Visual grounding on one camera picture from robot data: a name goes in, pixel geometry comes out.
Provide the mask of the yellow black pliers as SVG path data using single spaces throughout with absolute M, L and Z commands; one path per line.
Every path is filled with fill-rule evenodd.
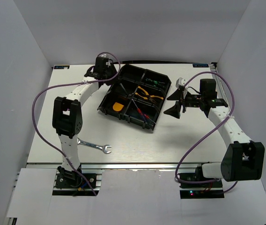
M 136 96 L 139 96 L 140 98 L 144 99 L 144 100 L 149 100 L 149 93 L 142 88 L 141 86 L 137 87 L 137 90 L 134 93 Z
M 155 96 L 155 95 L 146 95 L 144 99 L 150 101 L 153 104 L 158 104 L 160 100 L 164 100 L 163 97 Z

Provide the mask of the black handled claw hammer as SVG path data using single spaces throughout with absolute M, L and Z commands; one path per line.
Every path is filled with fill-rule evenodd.
M 133 91 L 135 90 L 134 83 L 130 81 L 123 80 L 121 82 L 118 82 L 117 85 L 118 87 L 116 91 L 126 97 L 131 96 L 133 94 Z

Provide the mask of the orange tape measure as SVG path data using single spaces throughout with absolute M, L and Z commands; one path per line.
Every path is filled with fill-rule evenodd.
M 116 112 L 122 111 L 124 108 L 124 105 L 118 102 L 115 102 L 114 105 L 112 106 L 112 109 Z

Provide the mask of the silver open-end wrench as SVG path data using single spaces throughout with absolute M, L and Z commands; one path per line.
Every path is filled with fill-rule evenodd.
M 111 145 L 98 145 L 98 144 L 83 141 L 80 138 L 77 139 L 77 144 L 100 150 L 104 154 L 111 154 L 111 150 L 109 150 L 109 148 L 111 148 Z

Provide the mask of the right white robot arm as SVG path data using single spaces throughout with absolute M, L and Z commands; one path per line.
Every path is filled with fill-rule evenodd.
M 254 142 L 229 115 L 229 106 L 217 97 L 216 81 L 201 79 L 198 94 L 191 94 L 185 85 L 185 79 L 176 82 L 177 90 L 167 99 L 174 100 L 175 105 L 164 114 L 180 118 L 188 107 L 199 108 L 218 128 L 227 151 L 221 162 L 204 163 L 194 175 L 195 183 L 207 186 L 212 179 L 226 181 L 259 180 L 262 175 L 265 147 L 261 142 Z

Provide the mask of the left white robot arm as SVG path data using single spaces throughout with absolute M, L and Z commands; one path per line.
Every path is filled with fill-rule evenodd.
M 54 100 L 52 126 L 58 134 L 63 152 L 62 169 L 69 171 L 66 182 L 77 187 L 82 182 L 82 175 L 76 170 L 81 166 L 77 138 L 83 127 L 81 108 L 87 99 L 99 88 L 116 81 L 119 70 L 113 65 L 111 54 L 102 52 L 96 57 L 95 65 L 88 69 L 82 83 L 64 97 Z

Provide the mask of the black compartment tray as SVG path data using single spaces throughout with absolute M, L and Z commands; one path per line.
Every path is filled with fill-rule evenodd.
M 150 78 L 152 80 L 161 81 L 165 83 L 164 89 L 156 88 L 152 85 L 145 83 L 145 78 Z M 117 83 L 123 80 L 133 82 L 135 85 L 135 90 L 131 96 L 124 96 L 119 94 L 116 89 L 118 87 Z M 156 123 L 158 121 L 159 115 L 161 113 L 162 106 L 167 97 L 167 93 L 170 89 L 171 81 L 167 75 L 149 70 L 140 67 L 136 67 L 130 64 L 124 65 L 118 77 L 118 81 L 114 83 L 105 94 L 102 102 L 100 103 L 98 110 L 104 113 L 105 115 L 110 115 L 118 118 L 119 120 L 125 120 L 128 123 L 132 123 L 142 127 L 143 129 L 154 130 Z M 139 96 L 136 96 L 134 93 L 137 90 L 137 87 L 141 86 L 144 88 L 149 95 L 155 95 L 163 97 L 164 100 L 160 100 L 158 104 L 153 104 L 148 100 L 144 100 Z M 154 122 L 146 119 L 145 123 L 142 117 L 138 114 L 135 105 L 131 101 L 133 99 L 137 106 L 140 108 L 143 114 L 148 115 Z M 115 102 L 121 103 L 124 105 L 124 108 L 120 112 L 116 112 L 112 109 L 112 106 Z

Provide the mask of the right aluminium rail frame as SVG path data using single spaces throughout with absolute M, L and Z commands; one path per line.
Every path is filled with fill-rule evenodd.
M 231 106 L 212 106 L 209 109 L 208 118 L 215 125 L 214 131 L 219 131 L 227 147 L 222 165 L 233 170 L 241 167 L 244 161 L 243 147 L 250 143 L 250 137 L 242 131 L 232 116 L 235 109 L 235 96 L 229 83 L 217 72 L 212 72 L 212 74 L 219 77 L 226 84 L 231 95 Z

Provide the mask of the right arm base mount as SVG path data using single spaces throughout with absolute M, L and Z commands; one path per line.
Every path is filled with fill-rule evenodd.
M 222 181 L 189 184 L 178 181 L 180 199 L 220 199 L 224 198 Z

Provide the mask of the front aluminium rail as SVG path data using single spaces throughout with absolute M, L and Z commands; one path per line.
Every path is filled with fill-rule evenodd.
M 57 168 L 61 163 L 27 163 L 26 168 Z M 177 163 L 81 163 L 82 169 L 170 169 L 175 170 Z

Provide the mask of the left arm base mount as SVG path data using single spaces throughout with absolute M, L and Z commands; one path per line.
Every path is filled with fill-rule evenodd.
M 83 173 L 94 192 L 98 194 L 102 175 L 98 173 Z M 86 180 L 74 171 L 67 171 L 61 166 L 57 168 L 53 185 L 53 196 L 95 196 Z

